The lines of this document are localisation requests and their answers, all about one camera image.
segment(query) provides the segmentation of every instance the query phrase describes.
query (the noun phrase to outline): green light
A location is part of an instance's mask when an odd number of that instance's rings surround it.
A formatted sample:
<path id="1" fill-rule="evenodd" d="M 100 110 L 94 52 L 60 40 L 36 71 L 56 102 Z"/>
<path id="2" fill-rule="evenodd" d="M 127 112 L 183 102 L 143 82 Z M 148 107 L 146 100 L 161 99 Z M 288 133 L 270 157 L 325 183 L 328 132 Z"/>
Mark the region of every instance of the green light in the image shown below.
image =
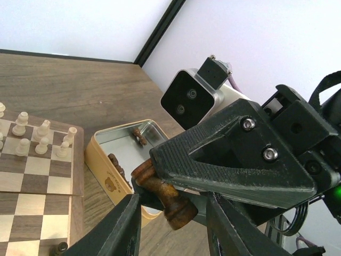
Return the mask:
<path id="1" fill-rule="evenodd" d="M 334 190 L 335 196 L 341 198 L 341 186 L 337 186 Z"/>

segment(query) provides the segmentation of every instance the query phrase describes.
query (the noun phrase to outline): white wall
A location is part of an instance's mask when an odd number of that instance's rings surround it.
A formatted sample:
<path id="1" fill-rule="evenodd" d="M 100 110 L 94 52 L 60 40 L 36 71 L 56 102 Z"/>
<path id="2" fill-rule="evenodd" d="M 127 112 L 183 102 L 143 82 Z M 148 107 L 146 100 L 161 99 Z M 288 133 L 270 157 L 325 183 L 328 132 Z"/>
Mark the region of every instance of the white wall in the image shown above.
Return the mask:
<path id="1" fill-rule="evenodd" d="M 171 0 L 0 0 L 0 49 L 134 61 Z"/>
<path id="2" fill-rule="evenodd" d="M 277 84 L 309 99 L 325 75 L 341 70 L 340 8 L 331 0 L 187 1 L 143 69 L 166 90 L 178 70 L 215 54 L 232 63 L 239 87 L 259 103 Z M 327 255 L 341 255 L 341 226 L 322 202 L 311 207 L 302 234 Z"/>

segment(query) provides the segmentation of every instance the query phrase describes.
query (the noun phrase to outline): chessboard square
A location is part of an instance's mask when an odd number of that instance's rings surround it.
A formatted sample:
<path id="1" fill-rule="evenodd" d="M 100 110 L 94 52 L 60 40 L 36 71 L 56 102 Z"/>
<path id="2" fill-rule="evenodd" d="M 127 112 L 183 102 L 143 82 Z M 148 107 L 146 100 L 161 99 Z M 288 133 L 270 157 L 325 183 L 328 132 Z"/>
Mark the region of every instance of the chessboard square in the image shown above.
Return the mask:
<path id="1" fill-rule="evenodd" d="M 11 121 L 8 121 L 8 120 L 5 120 L 5 119 L 0 119 L 0 130 L 1 130 L 2 135 L 4 137 L 6 137 L 7 134 L 9 133 L 11 124 L 12 124 Z"/>
<path id="2" fill-rule="evenodd" d="M 37 129 L 38 129 L 38 127 L 34 127 L 34 128 L 33 128 L 33 133 L 32 133 L 31 141 L 40 142 L 39 140 L 36 140 L 36 139 L 34 138 L 34 134 L 36 133 Z M 48 134 L 45 136 L 45 137 L 48 138 L 48 143 L 49 143 L 49 144 L 52 144 L 52 142 L 53 142 L 53 133 L 54 133 L 53 130 L 49 130 L 49 131 L 48 131 Z"/>
<path id="3" fill-rule="evenodd" d="M 6 256 L 38 256 L 39 242 L 39 240 L 9 242 Z"/>
<path id="4" fill-rule="evenodd" d="M 6 256 L 8 242 L 0 242 L 0 256 Z"/>
<path id="5" fill-rule="evenodd" d="M 20 192 L 23 174 L 0 171 L 0 180 L 0 191 Z"/>
<path id="6" fill-rule="evenodd" d="M 19 145 L 21 139 L 6 137 L 2 153 L 15 155 L 15 149 Z"/>
<path id="7" fill-rule="evenodd" d="M 29 156 L 26 161 L 25 173 L 36 175 L 48 175 L 50 172 L 50 162 L 48 158 Z"/>
<path id="8" fill-rule="evenodd" d="M 70 196 L 46 195 L 44 215 L 69 214 Z"/>
<path id="9" fill-rule="evenodd" d="M 0 193 L 0 215 L 14 214 L 19 194 Z"/>
<path id="10" fill-rule="evenodd" d="M 21 186 L 22 193 L 46 194 L 48 176 L 24 174 Z"/>
<path id="11" fill-rule="evenodd" d="M 52 145 L 52 155 L 51 155 L 51 159 L 52 160 L 58 160 L 58 161 L 64 161 L 64 162 L 71 162 L 71 158 L 72 158 L 72 148 L 68 148 L 67 149 L 67 155 L 66 157 L 58 157 L 57 156 L 57 152 L 58 149 L 60 148 L 60 146 L 57 145 Z"/>
<path id="12" fill-rule="evenodd" d="M 63 139 L 66 135 L 68 135 L 68 134 L 55 131 L 53 134 L 53 143 L 52 144 L 54 144 L 56 146 L 62 145 Z"/>
<path id="13" fill-rule="evenodd" d="M 43 215 L 45 195 L 19 194 L 15 215 Z"/>
<path id="14" fill-rule="evenodd" d="M 51 255 L 51 251 L 53 251 L 54 247 L 62 242 L 67 243 L 67 238 L 58 238 L 58 239 L 44 239 L 40 240 L 39 244 L 39 253 L 38 256 L 47 256 Z"/>
<path id="15" fill-rule="evenodd" d="M 65 177 L 48 177 L 48 194 L 71 194 L 71 178 Z"/>
<path id="16" fill-rule="evenodd" d="M 71 178 L 71 162 L 51 160 L 49 175 Z"/>
<path id="17" fill-rule="evenodd" d="M 9 242 L 39 240 L 42 223 L 42 215 L 15 215 Z"/>
<path id="18" fill-rule="evenodd" d="M 27 156 L 16 156 L 2 153 L 0 158 L 0 171 L 24 173 L 26 161 Z"/>
<path id="19" fill-rule="evenodd" d="M 12 133 L 12 129 L 16 126 L 15 123 L 11 123 L 9 132 L 7 137 L 17 138 L 17 139 L 28 139 L 31 140 L 33 134 L 33 127 L 32 126 L 25 126 L 26 132 L 23 136 L 16 136 Z"/>
<path id="20" fill-rule="evenodd" d="M 41 239 L 65 238 L 69 232 L 68 215 L 44 215 Z"/>
<path id="21" fill-rule="evenodd" d="M 36 153 L 36 146 L 39 144 L 39 142 L 31 141 L 30 150 L 28 151 L 28 156 L 34 156 L 34 157 L 40 157 L 40 158 L 51 158 L 51 152 L 52 152 L 52 145 L 47 145 L 47 152 L 40 155 Z"/>
<path id="22" fill-rule="evenodd" d="M 0 215 L 0 242 L 10 240 L 14 215 Z"/>

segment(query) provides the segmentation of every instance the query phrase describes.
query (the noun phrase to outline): black wall trim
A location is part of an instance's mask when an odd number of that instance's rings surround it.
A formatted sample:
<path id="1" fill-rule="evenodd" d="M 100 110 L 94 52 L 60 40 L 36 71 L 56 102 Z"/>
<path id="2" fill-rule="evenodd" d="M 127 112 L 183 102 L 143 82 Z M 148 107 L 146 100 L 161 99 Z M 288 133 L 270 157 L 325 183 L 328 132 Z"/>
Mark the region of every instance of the black wall trim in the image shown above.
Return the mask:
<path id="1" fill-rule="evenodd" d="M 182 5 L 186 2 L 186 0 L 172 0 L 166 12 L 160 19 L 159 23 L 156 25 L 153 33 L 148 38 L 141 52 L 138 54 L 134 64 L 142 67 L 147 61 L 148 57 L 166 32 L 169 25 L 172 23 L 173 19 L 181 9 Z"/>
<path id="2" fill-rule="evenodd" d="M 75 57 L 75 56 L 68 56 L 68 55 L 56 55 L 56 54 L 36 53 L 36 52 L 22 52 L 22 51 L 12 51 L 12 50 L 4 50 L 4 49 L 0 49 L 0 53 L 25 55 L 25 56 L 35 56 L 35 57 L 46 57 L 46 58 L 55 58 L 55 59 L 66 59 L 66 60 L 86 60 L 86 61 L 111 62 L 111 63 L 121 63 L 121 64 L 133 64 L 130 61 L 83 58 L 83 57 Z"/>

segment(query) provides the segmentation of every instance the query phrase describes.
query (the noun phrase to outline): silver bolt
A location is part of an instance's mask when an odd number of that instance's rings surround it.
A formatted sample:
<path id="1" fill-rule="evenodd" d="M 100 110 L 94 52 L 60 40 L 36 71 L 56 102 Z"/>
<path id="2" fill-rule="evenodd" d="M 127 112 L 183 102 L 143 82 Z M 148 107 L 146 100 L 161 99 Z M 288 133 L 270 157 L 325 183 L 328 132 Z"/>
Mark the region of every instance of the silver bolt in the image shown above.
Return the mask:
<path id="1" fill-rule="evenodd" d="M 278 152 L 277 152 L 277 150 L 275 150 L 273 148 L 267 148 L 263 152 L 263 157 L 267 161 L 273 161 L 273 160 L 277 159 Z"/>
<path id="2" fill-rule="evenodd" d="M 255 121 L 250 118 L 245 119 L 242 125 L 245 131 L 251 131 L 254 127 L 256 127 Z"/>

